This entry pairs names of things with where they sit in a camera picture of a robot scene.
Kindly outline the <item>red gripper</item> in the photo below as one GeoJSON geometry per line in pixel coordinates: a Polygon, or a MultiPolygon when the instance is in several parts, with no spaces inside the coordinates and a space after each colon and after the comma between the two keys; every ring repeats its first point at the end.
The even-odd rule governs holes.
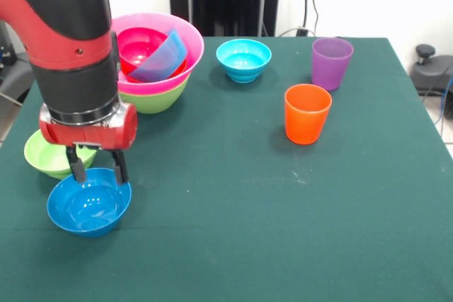
{"type": "Polygon", "coordinates": [[[93,146],[110,153],[118,184],[129,182],[129,175],[122,150],[133,144],[137,134],[137,110],[133,104],[120,103],[117,111],[105,120],[89,125],[64,125],[54,121],[46,105],[40,108],[39,127],[45,140],[66,146],[66,156],[72,175],[77,182],[86,181],[84,163],[77,156],[74,145],[93,146]]]}

